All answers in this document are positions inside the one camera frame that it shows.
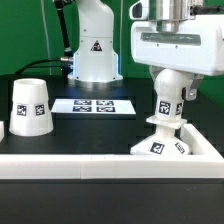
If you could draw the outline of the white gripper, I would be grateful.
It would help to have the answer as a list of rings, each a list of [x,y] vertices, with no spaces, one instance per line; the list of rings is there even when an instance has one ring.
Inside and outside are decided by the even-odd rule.
[[[137,63],[190,72],[182,98],[193,101],[203,75],[224,74],[224,15],[197,15],[176,33],[158,32],[153,21],[134,22],[131,54]]]

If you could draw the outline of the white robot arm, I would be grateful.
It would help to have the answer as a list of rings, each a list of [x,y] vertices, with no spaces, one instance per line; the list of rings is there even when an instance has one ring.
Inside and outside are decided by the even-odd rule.
[[[77,0],[80,44],[70,78],[91,85],[117,78],[113,13],[100,0]],[[130,7],[131,54],[152,71],[224,74],[224,8],[194,0],[138,0]]]

